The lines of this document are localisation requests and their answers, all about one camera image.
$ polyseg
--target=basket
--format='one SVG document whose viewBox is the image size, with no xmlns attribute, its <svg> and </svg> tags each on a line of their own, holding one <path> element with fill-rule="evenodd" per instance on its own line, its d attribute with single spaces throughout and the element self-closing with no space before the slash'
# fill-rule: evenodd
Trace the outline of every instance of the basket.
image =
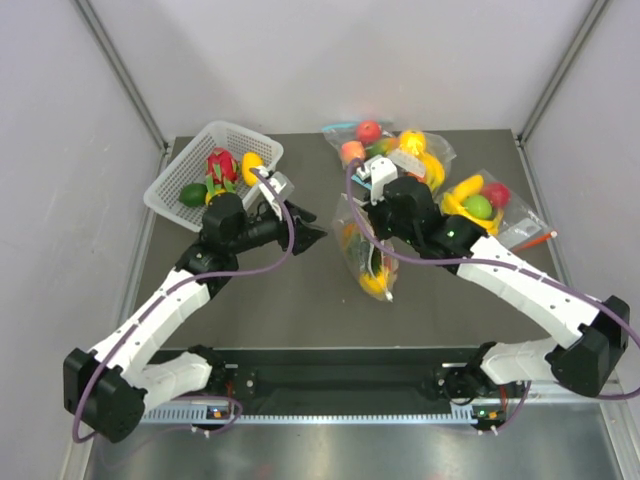
<svg viewBox="0 0 640 480">
<path fill-rule="evenodd" d="M 284 149 L 278 142 L 233 123 L 208 124 L 169 164 L 144 194 L 144 203 L 159 215 L 194 232 L 202 227 L 205 206 L 187 207 L 178 201 L 180 191 L 190 183 L 204 183 L 206 160 L 215 147 L 222 147 L 241 161 L 247 152 L 260 155 L 264 166 L 273 171 Z M 236 193 L 248 209 L 260 194 L 258 185 L 249 187 L 239 179 Z"/>
</svg>

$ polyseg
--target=red dragon fruit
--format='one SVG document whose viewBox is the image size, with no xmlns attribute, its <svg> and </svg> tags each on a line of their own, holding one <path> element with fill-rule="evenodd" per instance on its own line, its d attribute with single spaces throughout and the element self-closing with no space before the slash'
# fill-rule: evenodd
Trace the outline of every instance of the red dragon fruit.
<svg viewBox="0 0 640 480">
<path fill-rule="evenodd" d="M 207 158 L 206 176 L 213 179 L 216 192 L 224 188 L 227 192 L 234 193 L 238 181 L 238 170 L 238 162 L 233 158 L 231 152 L 224 148 L 214 148 Z"/>
</svg>

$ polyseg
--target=plastic bag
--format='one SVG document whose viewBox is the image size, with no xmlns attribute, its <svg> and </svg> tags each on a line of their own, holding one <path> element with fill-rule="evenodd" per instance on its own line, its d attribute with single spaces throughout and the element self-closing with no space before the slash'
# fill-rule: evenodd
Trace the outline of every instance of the plastic bag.
<svg viewBox="0 0 640 480">
<path fill-rule="evenodd" d="M 358 212 L 367 225 L 368 231 L 373 235 L 373 228 L 369 224 L 367 215 L 359 207 Z M 345 194 L 340 196 L 332 227 L 347 267 L 360 287 L 377 300 L 391 302 L 393 284 L 397 278 L 398 261 L 382 253 L 364 237 L 353 218 Z M 390 241 L 382 241 L 382 244 L 393 250 Z"/>
<path fill-rule="evenodd" d="M 322 129 L 325 139 L 336 149 L 343 168 L 355 159 L 364 159 L 354 181 L 370 188 L 369 164 L 377 157 L 388 157 L 402 171 L 426 183 L 435 194 L 451 171 L 456 153 L 440 135 L 405 130 L 395 137 L 391 122 L 367 120 L 329 125 Z"/>
<path fill-rule="evenodd" d="M 438 203 L 443 213 L 473 220 L 508 249 L 551 231 L 524 200 L 486 170 L 444 192 Z"/>
<path fill-rule="evenodd" d="M 408 161 L 408 156 L 424 165 L 425 174 L 414 176 L 426 183 L 431 193 L 435 194 L 451 172 L 451 162 L 456 157 L 456 152 L 440 135 L 421 130 L 405 130 L 398 136 L 398 148 L 388 157 L 396 165 L 402 166 L 400 162 Z"/>
<path fill-rule="evenodd" d="M 367 120 L 328 125 L 322 134 L 340 155 L 343 168 L 347 168 L 356 158 L 369 160 L 395 149 L 398 142 L 391 129 L 391 122 Z"/>
</svg>

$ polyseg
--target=metal table surface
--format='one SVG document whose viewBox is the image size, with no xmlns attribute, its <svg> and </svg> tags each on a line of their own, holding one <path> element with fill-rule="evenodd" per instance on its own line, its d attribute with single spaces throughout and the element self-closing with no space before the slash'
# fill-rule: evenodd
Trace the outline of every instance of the metal table surface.
<svg viewBox="0 0 640 480">
<path fill-rule="evenodd" d="M 86 480 L 621 480 L 596 404 L 527 406 L 503 434 L 437 426 L 237 426 L 209 440 L 139 429 L 94 448 Z M 125 462 L 114 470 L 105 468 Z"/>
<path fill-rule="evenodd" d="M 486 168 L 534 204 L 510 131 L 447 131 L 442 135 L 458 154 L 452 182 Z M 335 151 L 318 134 L 274 138 L 285 148 L 279 170 L 296 186 L 291 200 L 317 213 L 321 225 L 329 225 L 344 188 Z M 186 138 L 176 141 L 174 156 L 187 142 Z M 157 217 L 136 307 L 157 288 L 195 238 Z M 239 260 L 241 268 L 251 268 L 266 265 L 278 255 L 279 248 L 267 246 Z M 554 274 L 546 246 L 522 256 Z M 247 293 L 251 301 L 237 301 Z M 394 303 L 385 304 L 362 293 L 347 272 L 335 239 L 329 236 L 277 272 L 232 280 L 166 346 L 453 347 L 545 336 L 510 306 L 442 269 L 401 265 L 394 294 Z M 85 478 L 619 479 L 622 475 L 608 425 L 598 404 L 534 403 L 498 437 L 477 438 L 447 430 L 449 427 L 417 425 L 239 425 L 209 440 L 186 431 L 160 435 L 129 458 L 137 445 L 166 428 L 141 426 L 117 445 L 99 439 Z M 125 463 L 109 470 L 101 456 L 107 463 Z"/>
<path fill-rule="evenodd" d="M 505 182 L 530 205 L 532 193 L 509 130 L 446 131 L 457 153 L 448 185 L 481 168 Z M 344 172 L 321 134 L 274 135 L 284 146 L 278 169 L 295 185 L 291 201 L 330 226 Z M 173 155 L 188 139 L 178 139 Z M 136 307 L 160 285 L 181 253 L 196 239 L 157 217 L 142 273 Z M 241 269 L 272 263 L 277 245 L 239 257 Z M 554 275 L 549 250 L 541 245 L 524 259 Z M 238 301 L 239 298 L 250 301 Z M 205 344 L 226 348 L 466 346 L 486 341 L 521 342 L 545 332 L 484 289 L 443 269 L 402 264 L 394 302 L 381 303 L 360 290 L 348 273 L 338 244 L 329 236 L 268 276 L 232 279 L 214 301 L 185 322 L 167 347 Z"/>
</svg>

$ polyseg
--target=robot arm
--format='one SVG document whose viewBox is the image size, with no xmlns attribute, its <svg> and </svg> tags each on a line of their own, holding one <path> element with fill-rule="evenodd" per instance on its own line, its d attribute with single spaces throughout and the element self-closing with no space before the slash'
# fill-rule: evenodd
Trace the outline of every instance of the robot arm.
<svg viewBox="0 0 640 480">
<path fill-rule="evenodd" d="M 291 183 L 280 173 L 271 175 L 269 183 L 281 198 L 292 190 Z M 193 347 L 160 365 L 147 364 L 171 334 L 213 299 L 230 277 L 190 279 L 203 273 L 236 271 L 236 255 L 273 241 L 286 249 L 289 230 L 283 212 L 273 194 L 264 185 L 260 188 L 266 201 L 259 205 L 256 215 L 248 215 L 235 194 L 215 196 L 203 214 L 197 241 L 184 252 L 151 298 L 89 352 L 75 349 L 67 356 L 63 365 L 67 411 L 75 414 L 89 379 L 101 363 L 105 363 L 105 369 L 88 397 L 81 419 L 112 442 L 129 435 L 146 411 L 208 385 L 224 386 L 224 364 L 205 347 Z M 311 224 L 315 215 L 290 202 L 285 205 L 294 225 L 293 254 L 298 255 L 324 237 L 326 231 Z M 182 286 L 173 293 L 177 284 Z M 136 328 L 128 333 L 134 325 Z M 118 345 L 115 354 L 111 353 Z"/>
<path fill-rule="evenodd" d="M 379 239 L 398 237 L 422 258 L 492 259 L 516 265 L 516 271 L 473 263 L 445 268 L 494 293 L 551 336 L 517 345 L 481 346 L 449 391 L 471 389 L 474 395 L 486 395 L 513 381 L 551 380 L 581 395 L 600 393 L 627 346 L 626 333 L 613 320 L 538 278 L 518 273 L 528 270 L 546 277 L 471 220 L 441 214 L 429 188 L 413 177 L 399 177 L 389 159 L 376 160 L 370 169 L 371 196 L 364 209 Z M 625 302 L 610 297 L 604 305 L 628 321 Z"/>
</svg>

